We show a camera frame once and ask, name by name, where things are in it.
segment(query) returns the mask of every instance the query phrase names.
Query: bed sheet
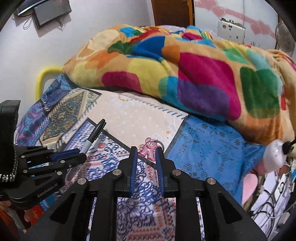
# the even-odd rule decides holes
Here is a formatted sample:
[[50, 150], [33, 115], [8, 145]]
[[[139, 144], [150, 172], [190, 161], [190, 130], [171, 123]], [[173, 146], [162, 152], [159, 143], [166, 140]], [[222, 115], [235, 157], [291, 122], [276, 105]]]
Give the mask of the bed sheet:
[[[128, 157], [130, 147], [136, 146], [136, 188], [131, 199], [118, 199], [117, 240], [174, 240], [175, 199], [160, 195], [157, 172], [146, 164], [147, 160], [155, 161], [153, 152], [145, 150], [148, 142], [153, 146], [162, 143], [165, 156], [192, 177], [216, 178], [238, 202], [242, 178], [258, 164], [265, 150], [262, 145], [246, 143], [226, 123], [202, 120], [138, 93], [78, 88], [64, 74], [22, 118], [15, 142], [59, 151], [81, 148], [102, 118], [106, 128], [88, 151], [87, 161], [72, 181], [41, 206], [47, 210], [81, 177], [94, 180], [116, 169], [119, 161]], [[199, 214], [204, 239], [200, 208]]]

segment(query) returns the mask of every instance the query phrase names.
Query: colorful blanket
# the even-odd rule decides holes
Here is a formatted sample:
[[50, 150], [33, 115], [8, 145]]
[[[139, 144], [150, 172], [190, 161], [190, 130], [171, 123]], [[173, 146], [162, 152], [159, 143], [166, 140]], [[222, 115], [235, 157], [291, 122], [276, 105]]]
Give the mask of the colorful blanket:
[[[132, 198], [118, 199], [118, 241], [174, 240], [175, 199], [161, 197], [157, 172], [149, 163], [155, 161], [153, 150], [157, 146], [193, 178], [216, 178], [239, 203], [242, 179], [265, 150], [262, 145], [245, 142], [236, 130], [220, 121], [198, 119], [139, 93], [77, 88], [63, 74], [24, 115], [15, 142], [59, 151], [81, 149], [102, 118], [106, 128], [87, 152], [87, 161], [72, 181], [41, 206], [46, 211], [81, 177], [94, 180], [116, 169], [119, 161], [128, 157], [130, 147], [136, 146], [137, 183]], [[199, 214], [204, 240], [200, 210]]]
[[296, 65], [286, 54], [213, 40], [194, 26], [119, 25], [98, 33], [65, 65], [82, 87], [120, 86], [188, 113], [227, 120], [267, 145], [296, 130]]

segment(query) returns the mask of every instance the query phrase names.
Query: pink heart-shaped object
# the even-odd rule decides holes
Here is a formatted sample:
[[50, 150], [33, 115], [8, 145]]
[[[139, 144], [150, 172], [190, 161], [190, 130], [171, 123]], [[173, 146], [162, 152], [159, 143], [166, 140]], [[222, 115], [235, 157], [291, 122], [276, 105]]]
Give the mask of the pink heart-shaped object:
[[257, 24], [262, 29], [262, 34], [264, 34], [264, 35], [270, 34], [271, 29], [270, 29], [270, 27], [267, 24], [264, 24], [264, 22], [262, 22], [261, 20], [258, 20], [257, 21]]
[[225, 14], [226, 14], [226, 11], [224, 8], [216, 7], [216, 6], [212, 7], [212, 12], [219, 18], [225, 16]]
[[255, 35], [262, 33], [262, 29], [260, 28], [260, 26], [255, 23], [251, 23], [251, 29]]
[[208, 11], [210, 11], [212, 7], [218, 6], [218, 3], [216, 0], [200, 0], [200, 3]]

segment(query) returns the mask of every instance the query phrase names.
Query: door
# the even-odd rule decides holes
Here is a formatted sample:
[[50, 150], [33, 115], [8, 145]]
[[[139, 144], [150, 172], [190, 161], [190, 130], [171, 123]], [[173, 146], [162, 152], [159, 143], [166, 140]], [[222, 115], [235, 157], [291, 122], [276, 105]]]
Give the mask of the door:
[[155, 25], [193, 25], [193, 0], [151, 0]]

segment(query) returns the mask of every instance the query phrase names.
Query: metal screw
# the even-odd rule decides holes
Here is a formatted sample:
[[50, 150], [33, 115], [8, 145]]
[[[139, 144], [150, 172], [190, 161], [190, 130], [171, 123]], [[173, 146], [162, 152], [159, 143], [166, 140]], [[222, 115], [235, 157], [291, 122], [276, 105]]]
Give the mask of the metal screw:
[[214, 185], [216, 183], [216, 180], [212, 177], [207, 179], [208, 184]]
[[86, 183], [86, 179], [85, 179], [84, 177], [79, 178], [78, 181], [77, 181], [77, 183], [78, 183], [79, 185], [83, 185], [84, 183]]
[[120, 169], [115, 169], [112, 173], [115, 176], [119, 176], [122, 173], [122, 171]]
[[179, 170], [179, 169], [175, 169], [175, 170], [173, 170], [172, 171], [172, 173], [175, 175], [175, 176], [179, 176], [179, 175], [181, 175], [181, 170]]

